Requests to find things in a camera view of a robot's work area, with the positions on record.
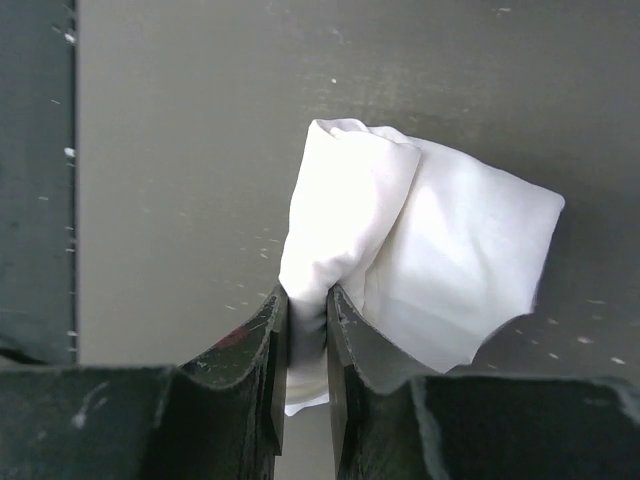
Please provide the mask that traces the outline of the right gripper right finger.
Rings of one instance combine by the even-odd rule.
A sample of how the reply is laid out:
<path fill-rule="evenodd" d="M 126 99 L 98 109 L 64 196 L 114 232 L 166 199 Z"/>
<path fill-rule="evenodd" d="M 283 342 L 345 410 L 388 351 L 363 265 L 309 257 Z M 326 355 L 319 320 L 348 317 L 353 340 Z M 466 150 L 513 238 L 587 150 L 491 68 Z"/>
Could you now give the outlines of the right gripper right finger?
<path fill-rule="evenodd" d="M 635 479 L 639 390 L 613 378 L 433 375 L 327 298 L 340 479 Z"/>

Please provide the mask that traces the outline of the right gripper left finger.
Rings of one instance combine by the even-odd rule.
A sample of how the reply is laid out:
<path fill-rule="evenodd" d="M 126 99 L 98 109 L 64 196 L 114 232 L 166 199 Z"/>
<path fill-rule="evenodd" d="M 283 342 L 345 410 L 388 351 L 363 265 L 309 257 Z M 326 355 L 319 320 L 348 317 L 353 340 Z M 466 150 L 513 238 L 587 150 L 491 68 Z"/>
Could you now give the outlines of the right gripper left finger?
<path fill-rule="evenodd" d="M 288 299 L 180 366 L 1 370 L 5 479 L 270 479 L 282 452 Z"/>

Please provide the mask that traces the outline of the white underwear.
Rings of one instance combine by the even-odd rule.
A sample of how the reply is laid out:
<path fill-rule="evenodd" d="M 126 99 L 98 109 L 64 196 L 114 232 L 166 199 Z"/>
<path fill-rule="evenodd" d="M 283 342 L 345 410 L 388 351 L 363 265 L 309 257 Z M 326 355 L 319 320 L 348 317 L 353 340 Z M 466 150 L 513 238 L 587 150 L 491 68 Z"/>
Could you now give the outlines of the white underwear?
<path fill-rule="evenodd" d="M 427 368 L 470 364 L 533 311 L 564 198 L 453 148 L 357 119 L 307 131 L 278 280 L 285 412 L 329 400 L 329 291 Z"/>

